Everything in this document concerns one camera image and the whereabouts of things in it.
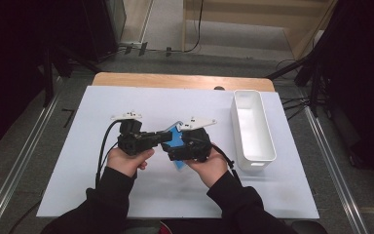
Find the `black stand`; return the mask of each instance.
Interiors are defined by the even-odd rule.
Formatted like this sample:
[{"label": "black stand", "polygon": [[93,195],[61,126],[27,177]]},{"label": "black stand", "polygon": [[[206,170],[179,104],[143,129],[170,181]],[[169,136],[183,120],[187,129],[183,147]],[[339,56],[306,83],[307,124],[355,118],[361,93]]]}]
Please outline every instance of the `black stand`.
[{"label": "black stand", "polygon": [[69,49],[54,43],[44,43],[44,78],[45,78],[45,100],[44,107],[48,104],[54,97],[54,84],[53,84],[53,70],[52,64],[58,71],[60,76],[70,77],[72,73],[72,68],[68,65],[67,58],[74,59],[80,64],[84,65],[87,69],[93,73],[99,73],[102,70],[91,64],[84,58],[81,58]]},{"label": "black stand", "polygon": [[293,62],[292,64],[278,70],[266,78],[274,80],[282,75],[286,74],[289,71],[292,71],[300,66],[302,66],[301,70],[297,74],[294,82],[296,86],[306,86],[309,80],[312,78],[312,89],[310,95],[310,102],[309,107],[312,110],[312,113],[315,117],[318,117],[317,114],[317,106],[318,106],[318,90],[320,79],[322,77],[322,69],[321,69],[321,60],[324,59],[326,50],[329,50],[332,46],[332,41],[336,39],[336,35],[333,35],[335,31],[337,31],[337,27],[339,25],[339,21],[341,20],[342,16],[348,11],[349,4],[342,5],[340,1],[336,3],[336,7],[330,22],[324,30],[322,36],[318,40],[315,47],[312,51],[303,58]]}]

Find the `white container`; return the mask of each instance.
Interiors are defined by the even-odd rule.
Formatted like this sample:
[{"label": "white container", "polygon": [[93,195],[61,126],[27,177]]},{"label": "white container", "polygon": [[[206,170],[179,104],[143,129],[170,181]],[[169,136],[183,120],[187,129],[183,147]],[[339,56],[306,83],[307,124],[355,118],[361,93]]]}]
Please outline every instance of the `white container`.
[{"label": "white container", "polygon": [[231,114],[239,167],[249,173],[265,169],[276,151],[260,93],[235,91]]}]

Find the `wire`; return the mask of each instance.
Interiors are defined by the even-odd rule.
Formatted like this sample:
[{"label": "wire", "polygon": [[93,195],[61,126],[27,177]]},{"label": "wire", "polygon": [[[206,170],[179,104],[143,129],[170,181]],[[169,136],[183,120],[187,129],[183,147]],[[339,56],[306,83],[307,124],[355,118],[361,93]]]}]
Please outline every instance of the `wire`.
[{"label": "wire", "polygon": [[[171,50],[171,51],[169,51],[170,53],[176,53],[176,54],[191,53],[191,52],[193,52],[197,48],[197,46],[199,46],[200,39],[201,39],[201,27],[202,27],[202,17],[203,17],[203,5],[204,5],[204,2],[205,2],[205,0],[202,0],[201,7],[200,7],[200,14],[199,14],[199,30],[197,32],[198,38],[197,38],[197,41],[196,41],[196,44],[194,45],[194,47],[192,49],[190,49],[190,50],[187,50],[187,51],[180,51],[180,50],[173,51],[173,50]],[[128,48],[129,46],[122,45],[122,46],[119,46],[119,48],[120,47],[122,47],[122,48]],[[131,47],[131,49],[132,50],[139,50],[139,51],[142,50],[142,49],[137,48],[137,47]],[[126,49],[118,50],[118,52],[115,53],[115,54],[118,54],[118,53],[123,52],[125,50]],[[168,53],[168,51],[165,51],[165,50],[155,50],[155,49],[145,49],[145,51],[146,52]]]},{"label": "wire", "polygon": [[123,120],[115,120],[114,122],[112,122],[110,124],[110,126],[108,127],[107,131],[105,132],[105,135],[104,135],[104,139],[102,140],[102,145],[101,145],[101,149],[100,149],[100,152],[99,152],[99,159],[98,159],[98,167],[96,169],[96,175],[95,175],[95,187],[98,186],[98,183],[99,183],[99,180],[101,178],[101,169],[102,169],[102,166],[103,166],[103,162],[102,162],[102,156],[104,155],[104,147],[105,147],[105,142],[108,138],[108,135],[109,135],[109,132],[111,131],[112,127],[114,127],[114,125],[116,125],[117,123],[120,123],[122,122]]},{"label": "wire", "polygon": [[297,114],[299,114],[300,112],[302,112],[302,110],[304,110],[306,107],[308,107],[308,105],[304,105],[304,106],[300,107],[298,111],[296,111],[294,114],[290,115],[290,117],[287,118],[287,121],[289,121],[294,116],[296,116]]},{"label": "wire", "polygon": [[286,98],[286,97],[281,97],[280,99],[286,100],[285,102],[281,103],[282,105],[286,105],[286,104],[288,104],[288,103],[290,103],[292,101],[309,99],[309,97],[300,97],[300,98]]},{"label": "wire", "polygon": [[240,185],[242,185],[242,182],[240,181],[239,175],[237,174],[236,170],[234,169],[235,161],[230,160],[229,157],[227,157],[227,155],[223,152],[223,150],[221,150],[217,145],[213,144],[212,147],[215,149],[215,151],[217,151],[219,154],[221,154],[224,157],[224,159],[227,161],[227,164],[229,165],[230,170],[232,171],[233,176],[238,181],[238,183]]},{"label": "wire", "polygon": [[[196,27],[196,7],[194,5],[194,0],[193,0],[193,9],[194,9],[194,15],[193,15],[193,25],[194,25],[194,31],[196,32],[196,35],[199,35],[199,30],[197,29]],[[200,52],[202,50],[202,45],[199,44],[199,49],[196,51],[196,53]]]},{"label": "wire", "polygon": [[18,221],[14,224],[14,226],[12,226],[11,230],[8,232],[8,234],[12,234],[15,232],[15,230],[17,229],[18,225],[33,211],[35,210],[35,208],[37,208],[39,206],[39,204],[41,204],[42,202],[42,199],[39,200],[35,205],[33,205],[22,217],[20,217],[18,219]]},{"label": "wire", "polygon": [[214,145],[212,143],[209,143],[208,141],[205,141],[205,140],[202,140],[202,139],[199,139],[199,138],[185,137],[185,136],[183,136],[182,138],[183,139],[190,139],[190,140],[193,140],[193,141],[196,141],[196,142],[201,142],[201,143],[204,143],[204,144],[211,144],[211,147],[214,148],[214,150],[217,151],[219,154],[221,154],[221,156],[223,156],[223,158],[227,162],[227,165],[229,165],[229,168],[232,171],[233,176],[238,181],[238,183],[240,185],[242,185],[242,182],[240,181],[239,175],[237,174],[236,170],[234,169],[235,161],[230,160],[229,157],[227,157],[227,155],[223,152],[223,150],[221,150],[217,145]]},{"label": "wire", "polygon": [[[285,62],[285,61],[293,61],[293,62],[298,62],[297,60],[295,59],[284,59],[284,60],[281,60],[277,65],[276,65],[276,71],[279,70],[279,66]],[[288,80],[288,79],[292,79],[291,77],[284,77],[284,76],[281,76],[282,79],[285,79],[285,80]]]},{"label": "wire", "polygon": [[104,160],[102,160],[102,164],[101,164],[101,167],[103,168],[104,167],[104,164],[105,164],[105,161],[107,160],[107,156],[109,154],[109,152],[118,144],[118,142],[115,142],[115,144],[113,146],[111,146],[110,149],[108,149],[108,152],[105,154],[104,156]]},{"label": "wire", "polygon": [[283,109],[284,109],[284,110],[289,110],[289,109],[293,109],[293,108],[298,107],[298,106],[301,106],[301,105],[309,105],[309,101],[308,101],[308,100],[305,100],[305,101],[302,101],[302,102],[299,103],[299,104],[296,104],[296,105],[290,105],[290,106],[284,107]]},{"label": "wire", "polygon": [[281,97],[280,99],[289,99],[289,100],[297,100],[297,99],[307,99],[309,98],[310,96],[307,96],[307,97]]}]

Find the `black sleeve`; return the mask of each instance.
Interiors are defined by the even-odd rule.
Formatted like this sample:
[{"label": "black sleeve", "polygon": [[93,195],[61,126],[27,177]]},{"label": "black sleeve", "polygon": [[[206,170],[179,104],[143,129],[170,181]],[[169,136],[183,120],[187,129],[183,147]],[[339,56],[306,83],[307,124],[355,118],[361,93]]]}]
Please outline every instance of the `black sleeve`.
[{"label": "black sleeve", "polygon": [[264,210],[253,187],[242,187],[229,172],[210,187],[207,195],[221,208],[222,218],[241,233],[296,233]]},{"label": "black sleeve", "polygon": [[87,200],[41,233],[119,233],[125,227],[133,183],[134,178],[106,167],[98,188],[87,189]]}]

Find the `person's right hand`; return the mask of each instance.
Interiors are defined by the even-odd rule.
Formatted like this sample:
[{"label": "person's right hand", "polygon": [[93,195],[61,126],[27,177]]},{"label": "person's right hand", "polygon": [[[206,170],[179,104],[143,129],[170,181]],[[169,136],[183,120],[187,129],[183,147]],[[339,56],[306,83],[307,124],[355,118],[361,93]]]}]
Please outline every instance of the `person's right hand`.
[{"label": "person's right hand", "polygon": [[186,160],[184,162],[199,174],[208,188],[227,172],[227,162],[214,148],[211,149],[208,159],[203,163],[195,160]]},{"label": "person's right hand", "polygon": [[133,177],[137,169],[145,170],[146,160],[154,154],[154,149],[145,150],[137,155],[130,156],[120,148],[111,149],[108,154],[107,167],[126,176]]}]

